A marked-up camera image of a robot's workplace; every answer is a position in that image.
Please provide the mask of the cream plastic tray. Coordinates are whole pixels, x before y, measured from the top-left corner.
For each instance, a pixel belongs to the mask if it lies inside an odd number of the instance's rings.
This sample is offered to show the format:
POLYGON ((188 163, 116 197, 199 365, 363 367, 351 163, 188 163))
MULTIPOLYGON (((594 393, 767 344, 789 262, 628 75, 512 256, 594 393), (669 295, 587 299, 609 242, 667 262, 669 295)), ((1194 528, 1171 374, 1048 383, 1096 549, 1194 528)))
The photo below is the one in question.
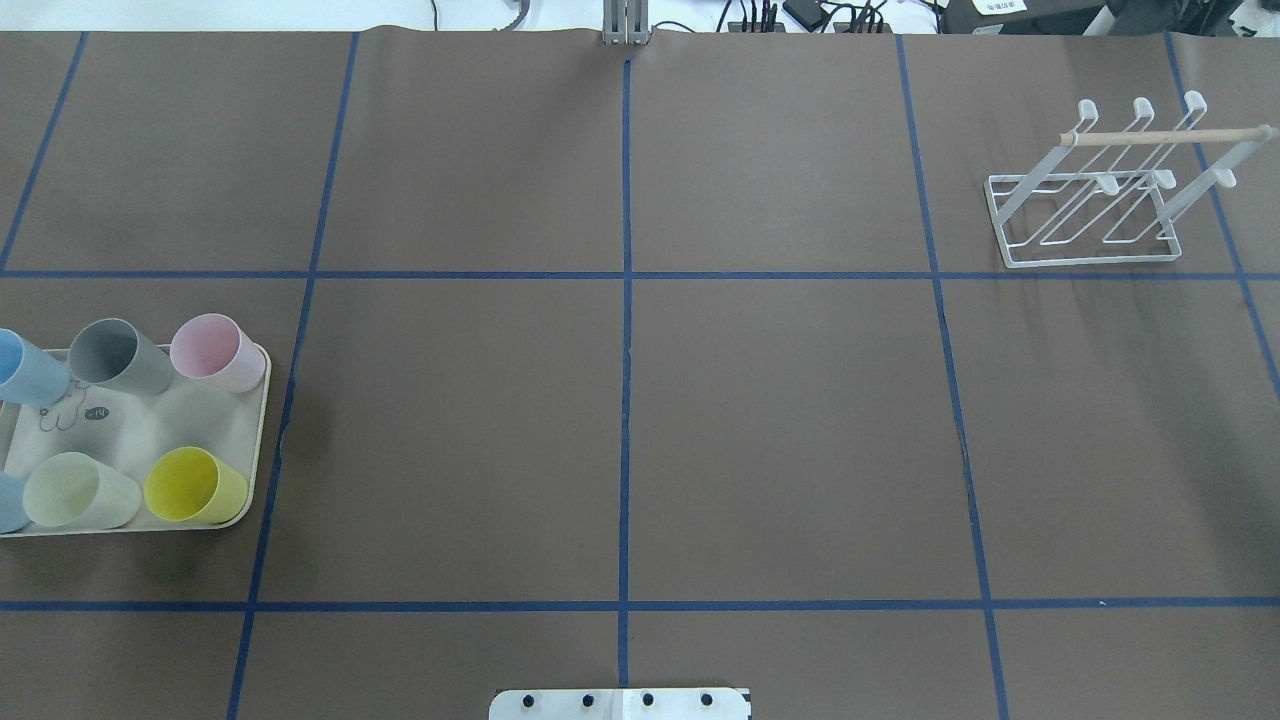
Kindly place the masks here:
POLYGON ((24 480, 44 460, 81 452, 145 486, 151 466, 164 454, 184 446, 209 451, 241 473, 247 496, 228 528, 248 512, 255 493, 266 419, 273 360, 265 361, 259 384, 232 393, 205 380, 174 375, 169 388, 137 396, 74 380, 55 407, 4 404, 1 415, 3 471, 24 480))

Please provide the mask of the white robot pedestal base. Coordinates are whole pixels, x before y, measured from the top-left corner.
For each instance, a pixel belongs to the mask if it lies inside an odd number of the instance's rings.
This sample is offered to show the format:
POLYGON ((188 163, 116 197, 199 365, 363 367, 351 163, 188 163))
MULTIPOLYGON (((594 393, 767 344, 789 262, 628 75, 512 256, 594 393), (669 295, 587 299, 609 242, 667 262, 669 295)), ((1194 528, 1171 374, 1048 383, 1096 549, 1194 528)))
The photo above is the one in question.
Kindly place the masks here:
POLYGON ((751 719, 748 689, 731 687, 512 689, 489 719, 751 719))

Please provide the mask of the grey cup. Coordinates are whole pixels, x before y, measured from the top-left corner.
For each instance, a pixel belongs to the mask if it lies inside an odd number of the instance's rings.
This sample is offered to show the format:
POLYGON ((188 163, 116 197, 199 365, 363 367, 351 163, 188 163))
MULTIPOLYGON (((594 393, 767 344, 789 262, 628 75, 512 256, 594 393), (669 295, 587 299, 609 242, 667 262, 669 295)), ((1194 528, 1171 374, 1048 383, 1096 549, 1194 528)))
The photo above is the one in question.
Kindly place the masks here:
POLYGON ((120 318, 104 318, 81 329, 68 348, 67 364, 78 380, 138 396, 168 391, 175 375, 168 354, 120 318))

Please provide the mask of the wooden rack dowel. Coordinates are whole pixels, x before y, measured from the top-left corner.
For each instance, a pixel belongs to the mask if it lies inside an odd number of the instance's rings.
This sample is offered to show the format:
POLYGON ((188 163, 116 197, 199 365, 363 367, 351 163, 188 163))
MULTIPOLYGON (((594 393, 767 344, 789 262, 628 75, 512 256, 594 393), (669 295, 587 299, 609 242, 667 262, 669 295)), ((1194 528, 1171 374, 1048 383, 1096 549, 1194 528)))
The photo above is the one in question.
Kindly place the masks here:
POLYGON ((1265 143, 1277 137, 1277 129, 1271 126, 1233 129, 1166 129, 1166 131, 1124 131, 1103 133, 1061 133, 1060 147, 1107 147, 1115 145, 1153 146, 1176 143, 1265 143))

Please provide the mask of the aluminium frame post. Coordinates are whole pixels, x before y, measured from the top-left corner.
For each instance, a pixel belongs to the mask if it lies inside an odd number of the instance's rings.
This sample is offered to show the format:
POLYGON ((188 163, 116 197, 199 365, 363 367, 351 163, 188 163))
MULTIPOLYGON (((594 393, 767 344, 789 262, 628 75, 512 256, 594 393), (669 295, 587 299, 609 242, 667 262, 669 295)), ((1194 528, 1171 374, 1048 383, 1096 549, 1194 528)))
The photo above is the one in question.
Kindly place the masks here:
POLYGON ((648 0, 604 0, 602 42, 605 46, 648 45, 652 36, 649 6, 648 0))

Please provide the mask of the pale green cup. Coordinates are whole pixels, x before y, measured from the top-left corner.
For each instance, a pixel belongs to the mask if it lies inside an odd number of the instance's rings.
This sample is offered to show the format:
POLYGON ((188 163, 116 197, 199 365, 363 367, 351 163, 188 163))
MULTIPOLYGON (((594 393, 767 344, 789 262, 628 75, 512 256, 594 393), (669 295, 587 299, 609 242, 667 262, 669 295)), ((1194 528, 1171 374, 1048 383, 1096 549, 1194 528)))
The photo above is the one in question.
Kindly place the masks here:
POLYGON ((79 452, 58 454, 27 478, 22 503, 29 520, 56 530, 109 530, 142 506, 138 483, 79 452))

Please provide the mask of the light blue cup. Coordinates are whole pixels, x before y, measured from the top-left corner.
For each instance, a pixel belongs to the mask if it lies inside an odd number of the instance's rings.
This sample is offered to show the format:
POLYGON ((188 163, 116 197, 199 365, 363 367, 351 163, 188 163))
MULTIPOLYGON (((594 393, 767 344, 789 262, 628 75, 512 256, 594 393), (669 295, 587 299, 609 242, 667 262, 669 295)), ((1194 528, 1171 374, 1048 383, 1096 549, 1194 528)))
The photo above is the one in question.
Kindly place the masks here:
POLYGON ((42 348, 14 331, 1 329, 1 401, 46 407, 70 387, 70 373, 42 348))
POLYGON ((23 530, 31 524, 24 506, 26 482, 9 473, 0 475, 0 533, 23 530))

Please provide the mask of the pink cup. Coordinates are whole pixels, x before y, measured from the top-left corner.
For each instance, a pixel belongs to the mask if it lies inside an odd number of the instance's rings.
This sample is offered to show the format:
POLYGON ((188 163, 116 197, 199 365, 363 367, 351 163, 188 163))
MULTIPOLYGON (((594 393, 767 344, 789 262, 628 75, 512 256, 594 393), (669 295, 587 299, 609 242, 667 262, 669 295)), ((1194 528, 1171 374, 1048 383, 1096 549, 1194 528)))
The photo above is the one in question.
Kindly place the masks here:
POLYGON ((174 369, 232 393, 256 388, 268 374, 268 357, 232 318, 205 313, 175 332, 169 355, 174 369))

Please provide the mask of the yellow cup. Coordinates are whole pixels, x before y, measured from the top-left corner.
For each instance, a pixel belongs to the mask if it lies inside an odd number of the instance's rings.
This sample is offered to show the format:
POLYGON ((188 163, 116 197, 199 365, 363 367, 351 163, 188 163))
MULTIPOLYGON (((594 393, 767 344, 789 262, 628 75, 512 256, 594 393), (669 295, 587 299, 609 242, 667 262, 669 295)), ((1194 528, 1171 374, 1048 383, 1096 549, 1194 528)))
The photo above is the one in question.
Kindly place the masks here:
POLYGON ((156 518, 179 524, 221 525, 250 501, 250 482, 205 448, 164 454, 150 468, 143 502, 156 518))

